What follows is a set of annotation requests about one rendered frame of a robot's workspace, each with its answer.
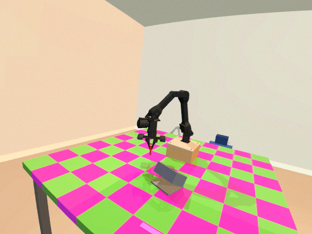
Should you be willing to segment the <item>tan sloped panel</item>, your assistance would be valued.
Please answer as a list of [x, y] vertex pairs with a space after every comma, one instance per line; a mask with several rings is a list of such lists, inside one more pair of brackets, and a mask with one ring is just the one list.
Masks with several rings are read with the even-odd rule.
[[153, 171], [161, 177], [152, 180], [151, 183], [162, 190], [167, 196], [182, 189], [187, 179], [185, 175], [159, 161]]

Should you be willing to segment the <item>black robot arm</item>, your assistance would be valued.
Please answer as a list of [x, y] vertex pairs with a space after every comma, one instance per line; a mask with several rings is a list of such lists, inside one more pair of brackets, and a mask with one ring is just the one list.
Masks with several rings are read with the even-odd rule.
[[178, 97], [181, 103], [181, 115], [182, 123], [180, 125], [181, 132], [183, 133], [183, 138], [181, 142], [189, 143], [190, 137], [193, 136], [191, 126], [189, 123], [188, 116], [188, 100], [189, 92], [185, 90], [170, 91], [169, 94], [156, 106], [152, 107], [145, 117], [139, 117], [137, 120], [138, 128], [157, 128], [157, 122], [160, 121], [158, 118], [162, 110], [175, 98]]

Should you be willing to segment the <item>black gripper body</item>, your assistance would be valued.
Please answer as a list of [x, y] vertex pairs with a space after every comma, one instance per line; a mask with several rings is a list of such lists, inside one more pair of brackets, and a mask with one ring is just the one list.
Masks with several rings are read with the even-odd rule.
[[[157, 128], [156, 128], [157, 129]], [[149, 141], [149, 139], [153, 139], [154, 141], [160, 141], [160, 142], [165, 142], [166, 141], [166, 136], [156, 136], [156, 129], [148, 128], [148, 135], [145, 136], [144, 134], [138, 134], [137, 139], [138, 140], [145, 140]]]

